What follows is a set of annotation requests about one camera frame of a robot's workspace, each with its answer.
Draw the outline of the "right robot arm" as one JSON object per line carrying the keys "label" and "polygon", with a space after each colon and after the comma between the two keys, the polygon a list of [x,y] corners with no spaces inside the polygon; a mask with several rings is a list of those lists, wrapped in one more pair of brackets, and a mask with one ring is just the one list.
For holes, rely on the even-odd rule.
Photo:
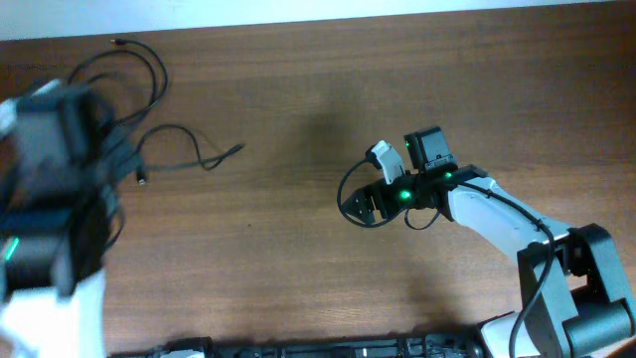
{"label": "right robot arm", "polygon": [[635,335],[635,295],[611,235],[540,214],[475,165],[459,166],[440,127],[404,136],[412,164],[381,140],[363,164],[382,179],[337,195],[350,223],[375,229],[413,210],[479,234],[517,267],[522,308],[492,318],[467,342],[473,357],[584,357]]}

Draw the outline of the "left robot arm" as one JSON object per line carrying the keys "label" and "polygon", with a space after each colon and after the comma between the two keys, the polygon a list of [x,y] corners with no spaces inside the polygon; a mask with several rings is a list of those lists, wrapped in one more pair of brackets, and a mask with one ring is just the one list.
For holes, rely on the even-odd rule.
{"label": "left robot arm", "polygon": [[97,93],[58,80],[1,103],[1,336],[18,357],[106,354],[111,116]]}

